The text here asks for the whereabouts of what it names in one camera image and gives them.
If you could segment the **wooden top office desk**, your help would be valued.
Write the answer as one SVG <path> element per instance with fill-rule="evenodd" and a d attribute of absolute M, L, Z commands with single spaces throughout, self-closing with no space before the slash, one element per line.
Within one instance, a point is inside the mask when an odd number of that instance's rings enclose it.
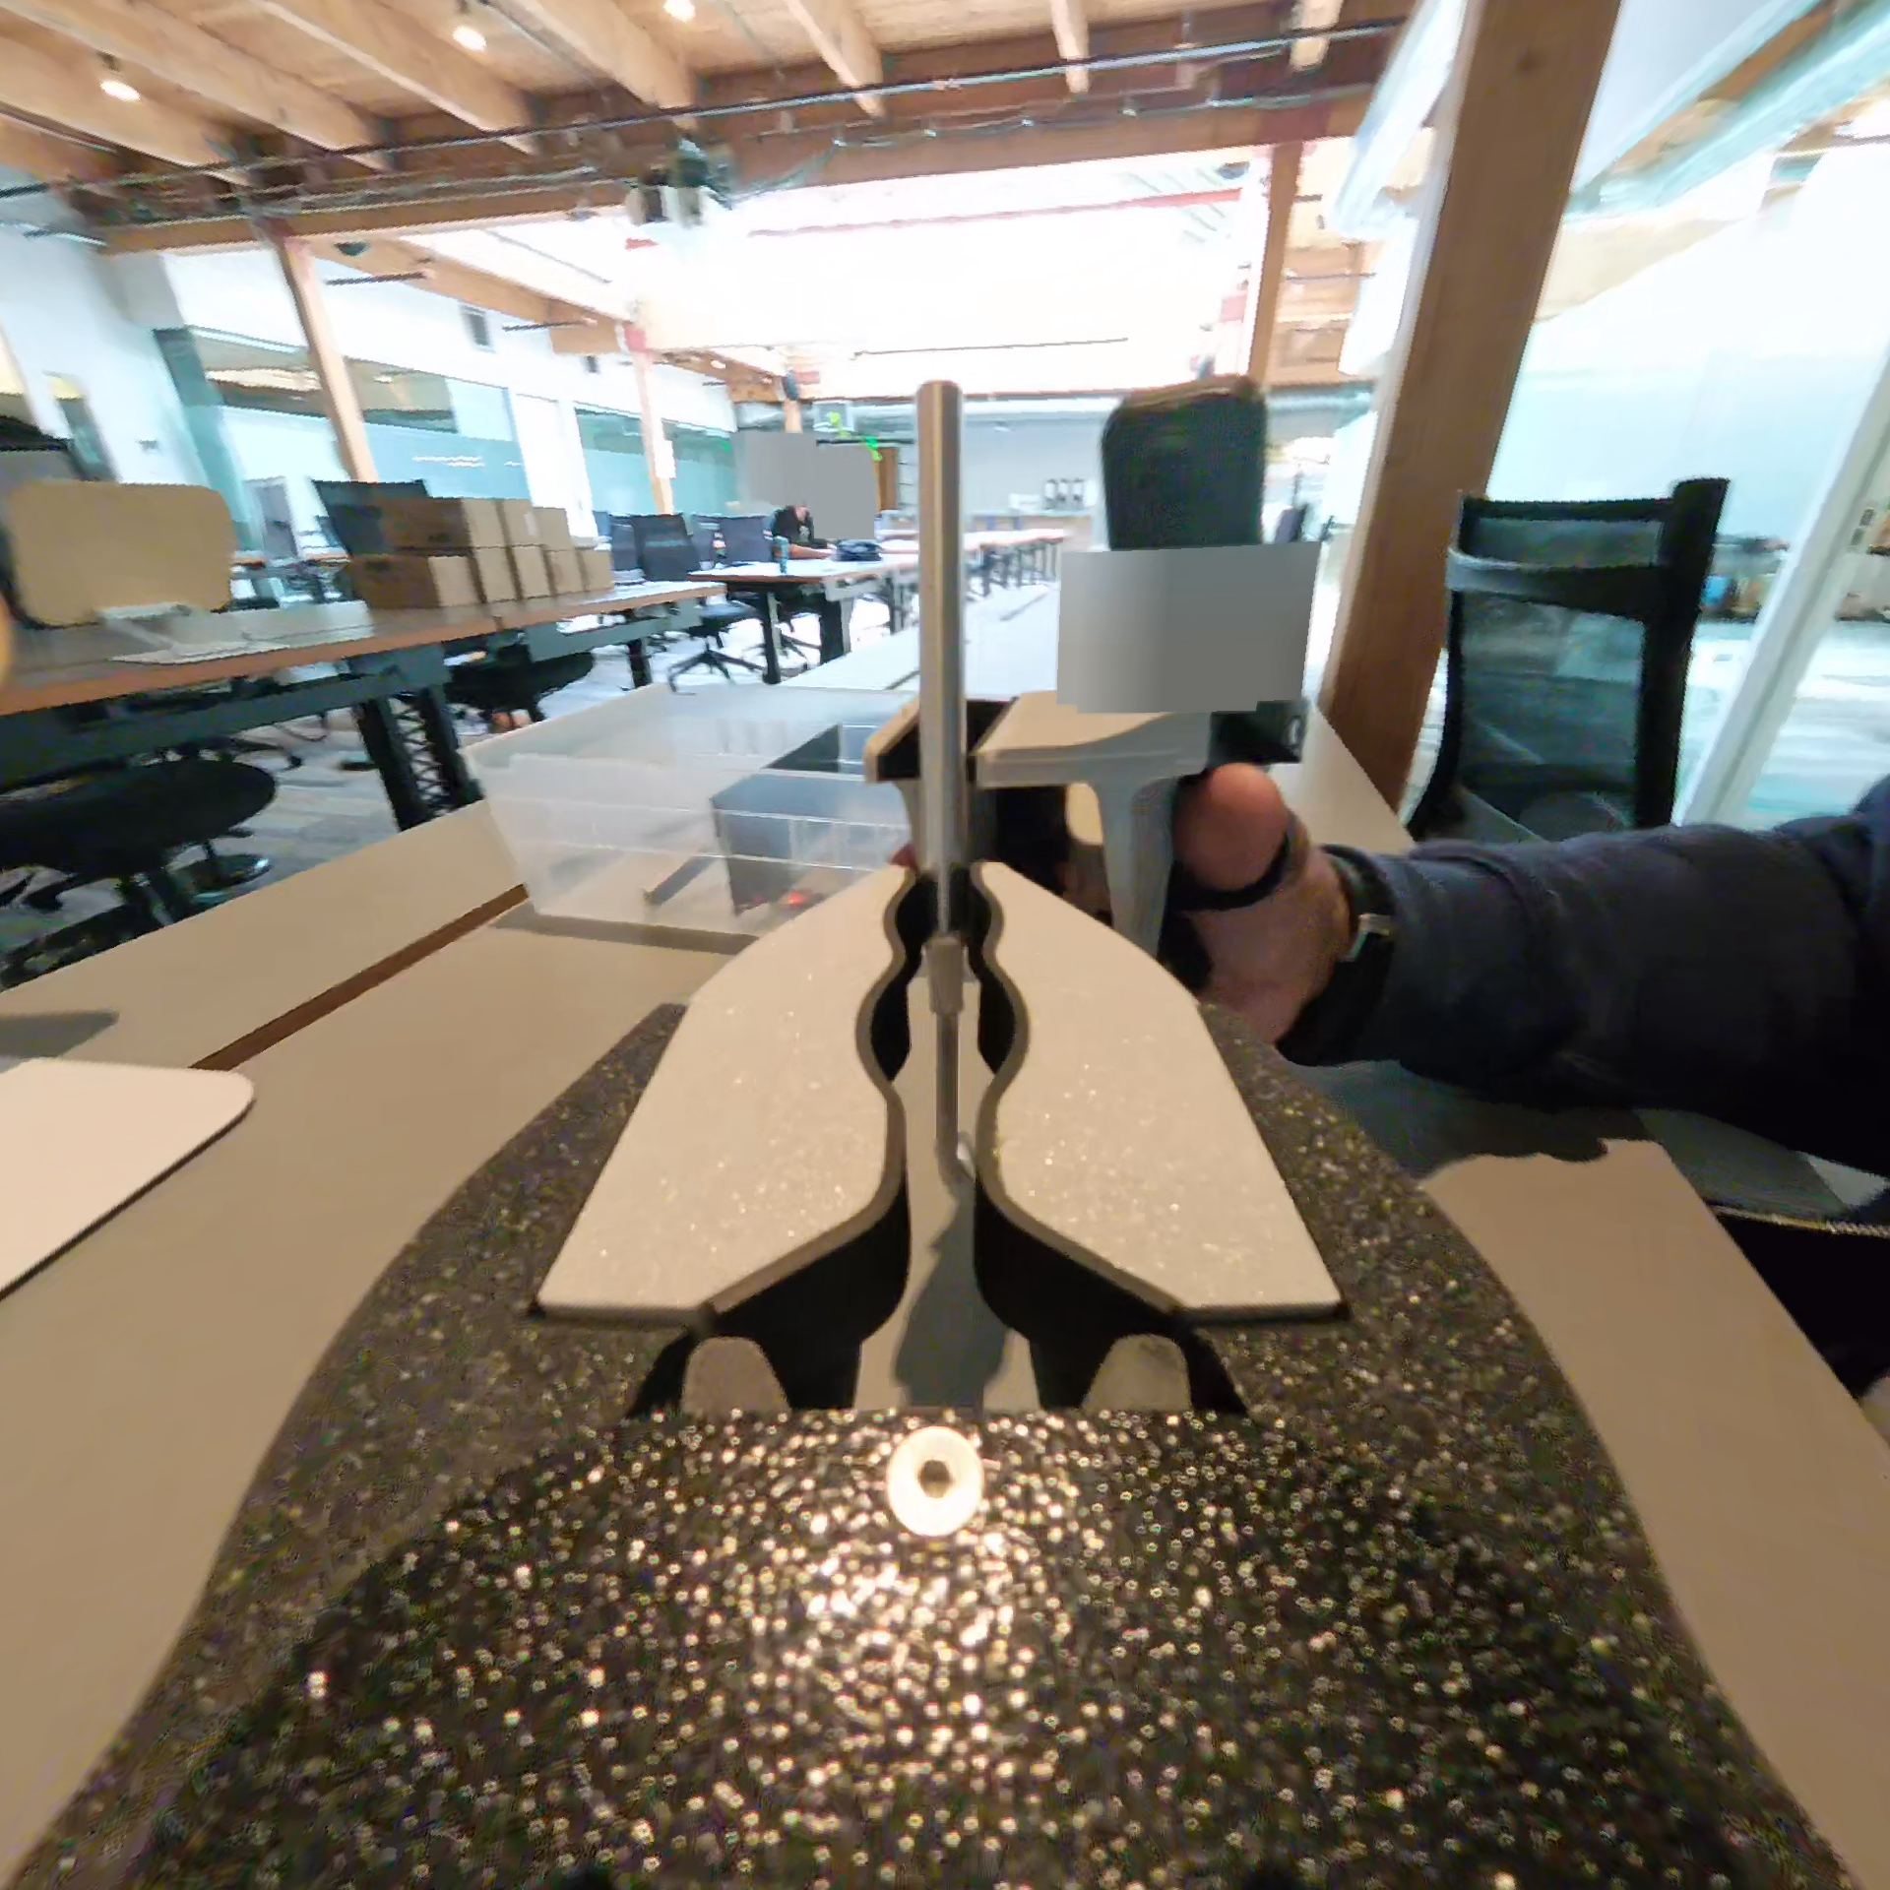
<path fill-rule="evenodd" d="M 262 725 L 349 710 L 399 831 L 481 799 L 445 705 L 448 657 L 523 651 L 553 661 L 699 625 L 718 580 L 634 580 L 604 596 L 371 610 L 106 615 L 28 629 L 4 682 L 4 788 Z"/>

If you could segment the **beige document stand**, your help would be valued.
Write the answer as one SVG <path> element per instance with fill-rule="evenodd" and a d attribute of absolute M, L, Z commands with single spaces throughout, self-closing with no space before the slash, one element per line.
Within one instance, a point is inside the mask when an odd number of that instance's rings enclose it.
<path fill-rule="evenodd" d="M 232 609 L 232 559 L 232 518 L 198 484 L 28 480 L 4 496 L 10 619 L 40 639 L 88 634 L 116 666 L 316 647 L 317 624 Z"/>

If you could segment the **wooden support post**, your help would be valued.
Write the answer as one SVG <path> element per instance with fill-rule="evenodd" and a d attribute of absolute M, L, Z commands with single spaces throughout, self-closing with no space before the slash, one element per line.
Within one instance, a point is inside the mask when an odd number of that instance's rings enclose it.
<path fill-rule="evenodd" d="M 1318 701 L 1391 810 L 1445 651 L 1455 505 L 1494 470 L 1612 26 L 1617 5 L 1466 5 L 1441 96 Z"/>

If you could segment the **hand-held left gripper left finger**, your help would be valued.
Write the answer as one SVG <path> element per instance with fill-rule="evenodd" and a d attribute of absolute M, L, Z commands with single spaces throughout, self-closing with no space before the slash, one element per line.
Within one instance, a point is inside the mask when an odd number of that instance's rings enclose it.
<path fill-rule="evenodd" d="M 857 1382 L 911 1277 L 915 944 L 907 868 L 752 941 L 707 980 L 581 1207 L 536 1310 L 759 1346 L 778 1382 Z"/>

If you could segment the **person's right hand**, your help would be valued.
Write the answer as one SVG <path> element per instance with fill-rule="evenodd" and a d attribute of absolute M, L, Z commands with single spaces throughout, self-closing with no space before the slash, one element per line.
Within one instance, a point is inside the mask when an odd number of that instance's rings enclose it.
<path fill-rule="evenodd" d="M 1188 778 L 1172 808 L 1172 875 L 1157 966 L 1277 1045 L 1337 984 L 1348 907 L 1325 849 L 1254 766 Z"/>

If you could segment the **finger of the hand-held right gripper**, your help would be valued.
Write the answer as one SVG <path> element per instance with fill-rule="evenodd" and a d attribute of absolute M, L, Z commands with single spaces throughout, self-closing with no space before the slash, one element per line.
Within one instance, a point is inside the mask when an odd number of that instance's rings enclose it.
<path fill-rule="evenodd" d="M 975 752 L 994 721 L 1006 720 L 1014 696 L 966 696 L 962 701 L 962 788 L 975 790 Z M 898 790 L 923 790 L 923 701 L 911 696 L 873 739 L 864 743 L 864 779 L 894 783 Z"/>
<path fill-rule="evenodd" d="M 1172 875 L 1172 808 L 1211 769 L 1213 715 L 1090 715 L 1056 696 L 1017 696 L 980 739 L 980 790 L 1081 783 L 1099 799 L 1113 931 L 1158 954 Z"/>

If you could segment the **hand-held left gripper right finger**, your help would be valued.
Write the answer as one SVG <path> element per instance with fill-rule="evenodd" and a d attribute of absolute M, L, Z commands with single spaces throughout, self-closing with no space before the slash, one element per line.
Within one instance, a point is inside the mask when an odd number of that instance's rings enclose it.
<path fill-rule="evenodd" d="M 975 865 L 970 1267 L 1037 1382 L 1090 1382 L 1121 1337 L 1343 1318 L 1197 1002 L 1131 941 Z"/>

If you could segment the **person's right forearm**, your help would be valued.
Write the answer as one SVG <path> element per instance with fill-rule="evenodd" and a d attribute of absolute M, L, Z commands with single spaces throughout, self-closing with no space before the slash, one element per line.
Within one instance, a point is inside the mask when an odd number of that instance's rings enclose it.
<path fill-rule="evenodd" d="M 1527 1108 L 1700 1113 L 1886 1177 L 1886 779 L 1768 833 L 1377 857 L 1398 941 L 1281 1057 L 1394 1059 Z"/>

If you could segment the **row of black office chairs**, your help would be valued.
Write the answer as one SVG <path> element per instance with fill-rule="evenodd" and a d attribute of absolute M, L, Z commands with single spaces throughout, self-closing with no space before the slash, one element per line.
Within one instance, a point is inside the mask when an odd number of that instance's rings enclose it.
<path fill-rule="evenodd" d="M 599 510 L 599 536 L 611 547 L 611 569 L 619 575 L 638 571 L 641 580 L 691 580 L 699 569 L 699 547 L 696 536 L 682 525 L 681 516 L 604 516 Z M 681 678 L 691 673 L 714 673 L 724 682 L 736 678 L 755 678 L 755 682 L 778 682 L 778 669 L 769 669 L 769 634 L 759 634 L 759 657 L 736 657 L 724 651 L 724 634 L 734 625 L 759 625 L 759 610 L 752 601 L 736 596 L 718 596 L 718 601 L 699 601 L 696 605 L 699 624 L 696 639 L 699 651 L 668 673 L 672 696 L 681 692 Z"/>

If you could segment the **stack of cardboard boxes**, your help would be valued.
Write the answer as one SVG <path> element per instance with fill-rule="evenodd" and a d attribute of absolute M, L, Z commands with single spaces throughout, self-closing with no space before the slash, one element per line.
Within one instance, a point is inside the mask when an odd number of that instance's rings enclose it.
<path fill-rule="evenodd" d="M 332 505 L 331 525 L 368 609 L 599 601 L 619 583 L 611 552 L 576 538 L 565 509 L 371 484 Z"/>

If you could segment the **clear plastic bin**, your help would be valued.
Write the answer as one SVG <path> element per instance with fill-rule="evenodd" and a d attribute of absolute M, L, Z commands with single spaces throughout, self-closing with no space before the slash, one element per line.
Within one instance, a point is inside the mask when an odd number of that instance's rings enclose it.
<path fill-rule="evenodd" d="M 864 779 L 864 743 L 903 692 L 663 687 L 619 696 L 464 748 L 542 924 L 736 954 L 879 872 L 911 839 L 898 788 Z M 714 865 L 663 907 L 645 886 Z"/>

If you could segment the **black mesh office chair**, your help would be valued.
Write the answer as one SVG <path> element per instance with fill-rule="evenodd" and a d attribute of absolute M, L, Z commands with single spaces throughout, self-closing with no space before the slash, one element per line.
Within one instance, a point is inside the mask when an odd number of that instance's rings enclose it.
<path fill-rule="evenodd" d="M 1409 839 L 1661 831 L 1727 480 L 1645 501 L 1463 496 L 1445 710 Z"/>

